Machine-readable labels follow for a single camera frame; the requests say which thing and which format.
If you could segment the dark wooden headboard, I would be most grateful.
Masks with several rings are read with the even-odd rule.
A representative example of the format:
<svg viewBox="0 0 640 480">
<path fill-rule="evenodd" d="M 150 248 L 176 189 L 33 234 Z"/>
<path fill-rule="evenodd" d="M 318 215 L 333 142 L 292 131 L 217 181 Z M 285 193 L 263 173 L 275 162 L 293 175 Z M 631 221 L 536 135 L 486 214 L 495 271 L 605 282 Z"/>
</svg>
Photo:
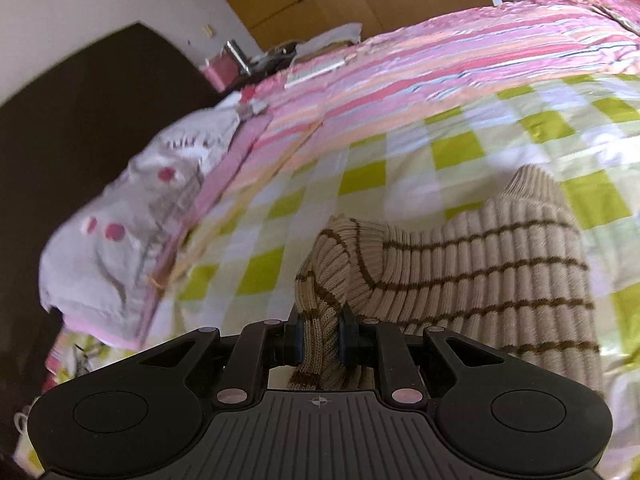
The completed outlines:
<svg viewBox="0 0 640 480">
<path fill-rule="evenodd" d="M 155 133 L 217 101 L 200 71 L 141 23 L 58 62 L 1 107 L 1 456 L 13 416 L 40 393 L 62 318 L 40 306 L 39 258 L 55 229 Z"/>
</svg>

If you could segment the white book on bed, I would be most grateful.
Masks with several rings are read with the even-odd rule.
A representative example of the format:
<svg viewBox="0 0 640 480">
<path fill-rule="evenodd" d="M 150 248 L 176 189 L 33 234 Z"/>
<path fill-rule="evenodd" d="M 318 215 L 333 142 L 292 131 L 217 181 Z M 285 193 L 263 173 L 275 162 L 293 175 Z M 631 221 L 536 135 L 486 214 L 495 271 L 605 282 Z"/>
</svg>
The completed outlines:
<svg viewBox="0 0 640 480">
<path fill-rule="evenodd" d="M 303 67 L 300 70 L 296 70 L 296 72 L 288 74 L 284 88 L 292 88 L 308 80 L 331 73 L 334 70 L 343 67 L 345 64 L 346 61 L 344 58 L 334 58 L 333 60 L 322 61 L 314 66 L 309 65 L 307 67 Z"/>
</svg>

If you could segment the beige brown striped knit sweater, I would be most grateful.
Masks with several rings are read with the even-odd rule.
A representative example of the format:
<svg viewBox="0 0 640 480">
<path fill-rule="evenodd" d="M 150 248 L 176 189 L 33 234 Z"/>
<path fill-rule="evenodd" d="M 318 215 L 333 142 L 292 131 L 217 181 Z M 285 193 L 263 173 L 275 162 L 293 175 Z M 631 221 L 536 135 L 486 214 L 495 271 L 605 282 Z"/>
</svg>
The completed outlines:
<svg viewBox="0 0 640 480">
<path fill-rule="evenodd" d="M 443 226 L 407 231 L 332 218 L 295 279 L 304 328 L 293 389 L 367 389 L 369 367 L 338 359 L 338 319 L 389 322 L 417 335 L 437 325 L 603 388 L 594 302 L 582 236 L 562 188 L 521 167 L 480 208 Z"/>
</svg>

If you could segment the pink storage box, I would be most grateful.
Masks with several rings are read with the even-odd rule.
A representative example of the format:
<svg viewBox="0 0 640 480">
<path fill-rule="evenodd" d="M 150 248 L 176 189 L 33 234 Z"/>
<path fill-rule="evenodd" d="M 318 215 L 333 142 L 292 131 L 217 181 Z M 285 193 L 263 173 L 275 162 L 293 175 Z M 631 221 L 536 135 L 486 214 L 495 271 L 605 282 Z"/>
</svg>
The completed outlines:
<svg viewBox="0 0 640 480">
<path fill-rule="evenodd" d="M 227 91 L 242 75 L 241 67 L 229 53 L 208 58 L 200 71 L 219 93 Z"/>
</svg>

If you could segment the grey pillow with pink dots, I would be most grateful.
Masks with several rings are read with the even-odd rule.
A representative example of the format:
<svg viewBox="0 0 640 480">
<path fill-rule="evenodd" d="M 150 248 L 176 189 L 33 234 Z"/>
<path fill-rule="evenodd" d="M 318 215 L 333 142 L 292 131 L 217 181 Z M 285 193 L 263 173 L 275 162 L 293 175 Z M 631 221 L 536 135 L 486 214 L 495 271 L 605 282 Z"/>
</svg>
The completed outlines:
<svg viewBox="0 0 640 480">
<path fill-rule="evenodd" d="M 72 330 L 137 349 L 186 231 L 269 125 L 266 104 L 232 93 L 160 130 L 101 195 L 59 226 L 39 263 L 39 299 Z"/>
</svg>

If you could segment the metal thermos cup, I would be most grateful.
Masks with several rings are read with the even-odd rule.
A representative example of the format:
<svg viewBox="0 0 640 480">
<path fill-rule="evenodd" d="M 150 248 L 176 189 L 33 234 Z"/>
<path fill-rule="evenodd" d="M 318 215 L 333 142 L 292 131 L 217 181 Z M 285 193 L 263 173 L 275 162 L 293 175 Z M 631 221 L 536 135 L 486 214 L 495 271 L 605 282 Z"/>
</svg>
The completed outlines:
<svg viewBox="0 0 640 480">
<path fill-rule="evenodd" d="M 246 76 L 250 76 L 252 74 L 252 64 L 250 64 L 250 59 L 233 39 L 228 40 L 224 44 L 224 50 L 234 59 L 235 64 L 239 66 L 239 70 L 243 74 Z"/>
</svg>

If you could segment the grey cloth on nightstand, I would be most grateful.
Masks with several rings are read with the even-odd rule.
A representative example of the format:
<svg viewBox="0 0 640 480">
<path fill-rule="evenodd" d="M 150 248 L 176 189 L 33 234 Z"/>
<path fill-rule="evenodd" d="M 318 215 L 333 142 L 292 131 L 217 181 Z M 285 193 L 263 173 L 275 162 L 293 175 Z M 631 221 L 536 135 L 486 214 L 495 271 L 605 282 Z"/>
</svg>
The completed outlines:
<svg viewBox="0 0 640 480">
<path fill-rule="evenodd" d="M 295 52 L 297 56 L 303 58 L 304 56 L 320 52 L 326 47 L 332 46 L 332 44 L 359 44 L 361 41 L 361 32 L 362 24 L 358 22 L 337 26 L 298 44 Z"/>
</svg>

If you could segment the green white checkered bed sheet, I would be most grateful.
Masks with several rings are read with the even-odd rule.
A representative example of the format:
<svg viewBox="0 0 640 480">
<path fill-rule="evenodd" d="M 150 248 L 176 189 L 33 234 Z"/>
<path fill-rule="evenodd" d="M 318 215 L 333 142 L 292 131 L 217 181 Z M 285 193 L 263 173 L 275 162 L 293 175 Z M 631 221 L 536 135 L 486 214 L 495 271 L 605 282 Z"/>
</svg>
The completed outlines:
<svg viewBox="0 0 640 480">
<path fill-rule="evenodd" d="M 299 89 L 230 96 L 157 133 L 40 258 L 55 384 L 204 325 L 300 307 L 318 348 L 281 386 L 343 387 L 337 313 L 450 328 L 583 382 L 600 466 L 639 474 L 639 79 L 524 84 L 380 126 Z"/>
</svg>

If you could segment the pink striped quilt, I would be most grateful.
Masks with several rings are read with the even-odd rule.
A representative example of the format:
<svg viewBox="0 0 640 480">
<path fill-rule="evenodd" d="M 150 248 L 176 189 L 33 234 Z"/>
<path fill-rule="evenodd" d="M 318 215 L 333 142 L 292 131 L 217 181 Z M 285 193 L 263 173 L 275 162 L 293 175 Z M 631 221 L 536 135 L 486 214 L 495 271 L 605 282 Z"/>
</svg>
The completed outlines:
<svg viewBox="0 0 640 480">
<path fill-rule="evenodd" d="M 519 166 L 561 183 L 585 235 L 602 350 L 639 344 L 639 1 L 526 0 L 373 37 L 346 64 L 252 90 L 269 125 L 204 234 L 292 144 L 280 172 L 155 305 L 148 344 L 285 315 L 334 214 L 405 229 L 475 209 Z"/>
</svg>

